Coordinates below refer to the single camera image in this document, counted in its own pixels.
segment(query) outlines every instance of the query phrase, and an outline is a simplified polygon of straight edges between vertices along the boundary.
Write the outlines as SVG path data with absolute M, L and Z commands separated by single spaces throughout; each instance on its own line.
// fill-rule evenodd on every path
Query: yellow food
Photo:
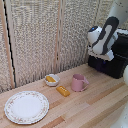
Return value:
M 70 92 L 69 92 L 67 89 L 65 89 L 63 86 L 57 87 L 56 90 L 57 90 L 61 95 L 65 96 L 65 97 L 70 95 Z
M 48 82 L 56 82 L 51 76 L 46 76 Z

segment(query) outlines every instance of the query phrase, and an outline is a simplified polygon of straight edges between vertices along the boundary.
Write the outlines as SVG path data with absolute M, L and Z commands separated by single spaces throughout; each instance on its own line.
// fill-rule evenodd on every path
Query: floral plate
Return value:
M 19 92 L 8 99 L 5 114 L 17 124 L 32 124 L 41 120 L 48 112 L 47 98 L 35 91 Z

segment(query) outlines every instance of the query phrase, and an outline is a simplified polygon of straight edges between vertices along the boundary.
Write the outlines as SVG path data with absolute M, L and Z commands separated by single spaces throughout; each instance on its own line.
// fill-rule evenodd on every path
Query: wooden countertop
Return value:
M 80 73 L 89 81 L 83 92 L 71 90 L 72 76 Z M 109 128 L 120 116 L 128 101 L 128 87 L 123 78 L 114 79 L 97 72 L 87 64 L 58 74 L 58 86 L 70 91 L 63 97 L 56 87 L 49 87 L 44 79 L 0 94 L 0 128 Z M 6 101 L 20 91 L 38 91 L 49 101 L 47 115 L 32 125 L 18 125 L 7 119 L 4 113 Z

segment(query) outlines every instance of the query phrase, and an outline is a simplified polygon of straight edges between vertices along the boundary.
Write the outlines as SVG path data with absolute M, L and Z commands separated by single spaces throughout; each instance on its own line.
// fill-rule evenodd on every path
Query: pink cup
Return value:
M 84 91 L 87 88 L 88 84 L 89 82 L 87 81 L 85 76 L 81 74 L 73 75 L 72 84 L 71 84 L 71 88 L 73 91 L 76 91 L 76 92 Z

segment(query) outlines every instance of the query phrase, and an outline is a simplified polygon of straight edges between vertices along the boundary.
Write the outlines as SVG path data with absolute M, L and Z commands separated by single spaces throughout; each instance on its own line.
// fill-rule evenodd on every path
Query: black box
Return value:
M 128 65 L 128 36 L 118 34 L 118 39 L 112 46 L 112 51 L 114 54 L 113 60 L 104 61 L 89 56 L 88 65 L 97 71 L 118 79 L 123 76 L 124 69 Z

